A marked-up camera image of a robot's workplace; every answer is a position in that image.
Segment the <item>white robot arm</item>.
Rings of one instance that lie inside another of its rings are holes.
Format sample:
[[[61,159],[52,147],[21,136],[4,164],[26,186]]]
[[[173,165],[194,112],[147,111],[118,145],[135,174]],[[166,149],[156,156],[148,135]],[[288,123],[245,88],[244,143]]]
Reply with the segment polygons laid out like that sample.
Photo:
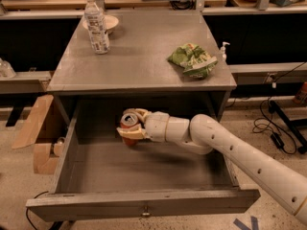
[[[205,114],[188,120],[164,112],[129,108],[124,111],[117,131],[126,139],[170,142],[198,154],[217,150],[286,211],[307,224],[307,177],[241,140]]]

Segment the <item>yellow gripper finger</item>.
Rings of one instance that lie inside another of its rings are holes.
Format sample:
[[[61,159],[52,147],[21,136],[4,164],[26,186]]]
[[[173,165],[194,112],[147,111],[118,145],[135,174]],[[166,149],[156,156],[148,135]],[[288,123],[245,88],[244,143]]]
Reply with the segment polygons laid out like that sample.
[[[124,114],[133,113],[135,114],[139,121],[141,123],[144,123],[146,121],[146,118],[149,114],[151,114],[151,111],[144,109],[144,108],[128,108],[124,111]]]
[[[146,130],[140,125],[129,128],[117,127],[117,131],[123,138],[132,140],[142,140],[147,138]]]

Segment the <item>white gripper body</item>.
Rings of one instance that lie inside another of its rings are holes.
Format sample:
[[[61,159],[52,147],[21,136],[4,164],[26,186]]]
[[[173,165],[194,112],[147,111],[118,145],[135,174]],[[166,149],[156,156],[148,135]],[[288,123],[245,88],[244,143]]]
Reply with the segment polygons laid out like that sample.
[[[154,142],[164,142],[166,139],[166,127],[170,115],[163,112],[154,112],[147,116],[144,127],[147,136]]]

